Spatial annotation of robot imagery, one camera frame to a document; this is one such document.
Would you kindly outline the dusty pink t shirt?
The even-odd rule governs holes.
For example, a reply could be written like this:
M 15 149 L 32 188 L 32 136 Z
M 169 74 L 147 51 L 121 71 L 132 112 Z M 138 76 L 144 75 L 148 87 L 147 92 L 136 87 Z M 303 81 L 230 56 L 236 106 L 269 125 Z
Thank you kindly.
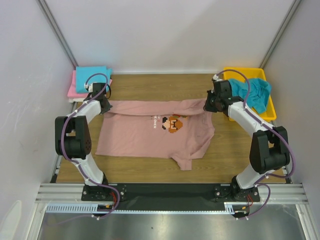
M 202 158 L 215 134 L 206 100 L 112 100 L 104 114 L 96 155 L 165 158 L 182 171 Z

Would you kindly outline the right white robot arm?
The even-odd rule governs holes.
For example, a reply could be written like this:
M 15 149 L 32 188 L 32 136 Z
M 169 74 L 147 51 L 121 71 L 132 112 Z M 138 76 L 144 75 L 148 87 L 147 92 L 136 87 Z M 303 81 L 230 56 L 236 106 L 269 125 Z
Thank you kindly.
M 288 133 L 284 127 L 275 127 L 264 121 L 240 96 L 233 96 L 228 80 L 212 82 L 213 89 L 207 91 L 204 110 L 224 113 L 251 136 L 249 165 L 232 178 L 226 195 L 235 201 L 243 201 L 261 180 L 290 163 Z

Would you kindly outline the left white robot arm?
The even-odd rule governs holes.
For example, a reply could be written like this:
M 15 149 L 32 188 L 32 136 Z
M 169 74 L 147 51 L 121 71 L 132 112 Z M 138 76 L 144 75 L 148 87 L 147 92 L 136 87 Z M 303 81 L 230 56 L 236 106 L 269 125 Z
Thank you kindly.
M 92 83 L 82 104 L 69 115 L 58 116 L 54 122 L 56 153 L 80 172 L 84 195 L 92 194 L 99 200 L 107 199 L 112 190 L 93 158 L 89 123 L 112 108 L 106 97 L 110 91 L 108 83 Z

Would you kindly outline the folded white t shirt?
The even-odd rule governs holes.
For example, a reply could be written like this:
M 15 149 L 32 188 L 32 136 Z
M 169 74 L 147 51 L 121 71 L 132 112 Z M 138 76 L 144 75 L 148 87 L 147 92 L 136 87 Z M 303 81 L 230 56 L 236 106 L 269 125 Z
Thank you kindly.
M 85 100 L 85 97 L 80 97 L 80 98 L 69 98 L 68 101 L 70 103 L 80 103 Z

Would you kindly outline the folded teal t shirt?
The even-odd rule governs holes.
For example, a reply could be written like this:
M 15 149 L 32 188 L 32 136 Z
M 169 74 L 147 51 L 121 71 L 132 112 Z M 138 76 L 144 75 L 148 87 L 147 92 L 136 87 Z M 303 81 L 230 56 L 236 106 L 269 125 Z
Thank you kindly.
M 113 70 L 106 66 L 77 66 L 75 69 L 75 91 L 77 94 L 88 93 L 86 85 L 92 83 L 111 83 Z

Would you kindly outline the folded pink t shirt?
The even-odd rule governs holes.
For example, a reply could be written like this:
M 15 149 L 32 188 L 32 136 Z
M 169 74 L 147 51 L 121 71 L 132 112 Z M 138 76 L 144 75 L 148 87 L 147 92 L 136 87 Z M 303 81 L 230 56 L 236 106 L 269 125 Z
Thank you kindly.
M 68 98 L 85 98 L 88 93 L 76 93 L 76 71 L 72 73 L 71 85 L 67 93 Z

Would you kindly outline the teal crumpled t shirt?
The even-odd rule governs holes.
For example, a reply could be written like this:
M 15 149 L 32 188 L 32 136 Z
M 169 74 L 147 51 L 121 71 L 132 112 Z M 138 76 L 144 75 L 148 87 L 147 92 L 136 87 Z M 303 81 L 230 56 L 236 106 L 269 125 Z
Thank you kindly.
M 239 96 L 244 100 L 248 92 L 248 84 L 233 78 L 228 81 L 231 85 L 232 95 Z M 246 104 L 258 114 L 263 114 L 267 110 L 272 86 L 261 78 L 250 78 L 248 81 L 250 83 L 250 91 Z

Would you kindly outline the aluminium frame rail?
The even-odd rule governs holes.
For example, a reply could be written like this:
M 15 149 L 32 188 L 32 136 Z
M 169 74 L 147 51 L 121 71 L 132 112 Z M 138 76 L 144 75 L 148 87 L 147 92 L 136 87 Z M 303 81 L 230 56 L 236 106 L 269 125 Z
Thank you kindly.
M 66 57 L 68 58 L 70 64 L 72 65 L 73 69 L 75 70 L 78 66 L 78 62 L 72 52 L 70 45 L 68 44 L 54 14 L 52 13 L 48 3 L 46 0 L 36 0 L 42 14 L 44 15 L 49 27 L 51 28 L 53 34 L 57 38 L 63 52 L 65 53 Z

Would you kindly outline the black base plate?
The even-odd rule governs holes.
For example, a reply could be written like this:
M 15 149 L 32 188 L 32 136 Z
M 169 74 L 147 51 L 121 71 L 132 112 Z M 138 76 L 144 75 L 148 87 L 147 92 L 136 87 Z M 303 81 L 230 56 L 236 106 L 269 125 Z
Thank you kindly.
M 236 189 L 229 183 L 117 183 L 118 210 L 126 211 L 220 211 L 224 203 L 257 203 L 257 188 Z

